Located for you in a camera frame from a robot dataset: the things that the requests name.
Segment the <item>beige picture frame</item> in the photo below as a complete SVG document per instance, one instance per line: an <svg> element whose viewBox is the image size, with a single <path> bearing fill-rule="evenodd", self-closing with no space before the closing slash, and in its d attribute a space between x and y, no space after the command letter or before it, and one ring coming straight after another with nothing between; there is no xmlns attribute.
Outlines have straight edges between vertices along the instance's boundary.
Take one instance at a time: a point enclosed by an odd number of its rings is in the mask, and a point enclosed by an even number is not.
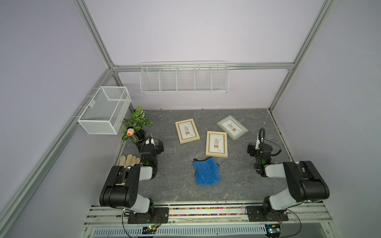
<svg viewBox="0 0 381 238"><path fill-rule="evenodd" d="M180 144L200 140L200 135L193 119L175 122Z"/></svg>

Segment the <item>green-grey picture frame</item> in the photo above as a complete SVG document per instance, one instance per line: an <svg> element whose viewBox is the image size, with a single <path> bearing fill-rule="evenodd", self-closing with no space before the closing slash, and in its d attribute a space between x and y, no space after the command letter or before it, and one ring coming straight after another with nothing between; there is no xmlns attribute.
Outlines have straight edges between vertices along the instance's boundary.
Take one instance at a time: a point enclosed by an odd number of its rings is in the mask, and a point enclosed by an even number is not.
<svg viewBox="0 0 381 238"><path fill-rule="evenodd" d="M244 127L231 115L218 121L217 126L226 132L233 141L236 141L249 132L246 127Z"/></svg>

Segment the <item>light wood picture frame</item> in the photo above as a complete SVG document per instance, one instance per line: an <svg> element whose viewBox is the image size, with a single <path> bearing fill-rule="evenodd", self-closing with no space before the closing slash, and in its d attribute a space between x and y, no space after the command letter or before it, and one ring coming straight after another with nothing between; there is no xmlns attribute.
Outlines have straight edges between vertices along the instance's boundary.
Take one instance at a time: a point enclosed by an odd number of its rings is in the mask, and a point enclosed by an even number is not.
<svg viewBox="0 0 381 238"><path fill-rule="evenodd" d="M227 133L207 131L205 155L210 157L227 158Z"/></svg>

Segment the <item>blue microfibre cloth black trim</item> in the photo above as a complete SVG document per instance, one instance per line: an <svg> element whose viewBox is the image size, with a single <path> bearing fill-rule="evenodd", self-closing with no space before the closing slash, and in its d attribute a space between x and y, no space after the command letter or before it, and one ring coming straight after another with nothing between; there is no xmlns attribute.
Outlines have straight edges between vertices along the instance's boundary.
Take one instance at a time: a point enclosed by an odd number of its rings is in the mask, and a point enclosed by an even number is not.
<svg viewBox="0 0 381 238"><path fill-rule="evenodd" d="M194 159L192 165L195 168L195 182L198 186L212 186L221 182L220 166L213 157Z"/></svg>

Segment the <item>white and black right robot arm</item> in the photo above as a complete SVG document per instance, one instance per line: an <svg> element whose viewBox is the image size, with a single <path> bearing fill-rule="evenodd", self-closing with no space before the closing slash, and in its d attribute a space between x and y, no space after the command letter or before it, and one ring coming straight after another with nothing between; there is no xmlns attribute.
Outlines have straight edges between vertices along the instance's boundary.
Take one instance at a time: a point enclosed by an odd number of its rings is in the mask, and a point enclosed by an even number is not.
<svg viewBox="0 0 381 238"><path fill-rule="evenodd" d="M263 216L280 216L288 208L304 202L328 199L328 185L311 161L272 163L272 146L266 143L248 144L247 153L256 159L255 171L263 178L286 179L287 188L267 196L257 210Z"/></svg>

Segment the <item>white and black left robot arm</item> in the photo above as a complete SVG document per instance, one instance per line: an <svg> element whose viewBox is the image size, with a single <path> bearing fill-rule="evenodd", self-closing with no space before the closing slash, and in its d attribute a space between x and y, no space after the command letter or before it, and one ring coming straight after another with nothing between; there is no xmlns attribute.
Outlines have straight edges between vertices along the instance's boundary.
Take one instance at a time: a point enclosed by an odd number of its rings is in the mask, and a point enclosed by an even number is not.
<svg viewBox="0 0 381 238"><path fill-rule="evenodd" d="M149 136L141 143L139 164L127 167L113 166L101 190L100 205L123 207L135 214L153 217L153 202L138 193L139 182L155 178L158 171L157 156L163 151L163 142Z"/></svg>

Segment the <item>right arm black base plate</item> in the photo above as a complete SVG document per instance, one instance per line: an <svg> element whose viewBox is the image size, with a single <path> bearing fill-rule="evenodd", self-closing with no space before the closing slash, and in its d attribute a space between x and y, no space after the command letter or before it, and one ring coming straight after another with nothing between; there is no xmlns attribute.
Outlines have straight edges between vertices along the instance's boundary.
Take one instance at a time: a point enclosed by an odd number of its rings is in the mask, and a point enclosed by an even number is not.
<svg viewBox="0 0 381 238"><path fill-rule="evenodd" d="M264 210L260 206L247 206L245 213L250 222L285 222L289 221L286 211Z"/></svg>

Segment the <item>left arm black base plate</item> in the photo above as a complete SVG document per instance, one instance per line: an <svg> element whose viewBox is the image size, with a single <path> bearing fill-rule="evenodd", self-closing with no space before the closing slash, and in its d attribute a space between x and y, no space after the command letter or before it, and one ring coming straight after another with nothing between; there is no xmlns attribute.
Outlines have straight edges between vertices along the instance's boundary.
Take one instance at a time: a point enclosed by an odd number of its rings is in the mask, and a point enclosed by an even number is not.
<svg viewBox="0 0 381 238"><path fill-rule="evenodd" d="M169 219L168 207L155 207L148 213L130 214L128 224L167 224Z"/></svg>

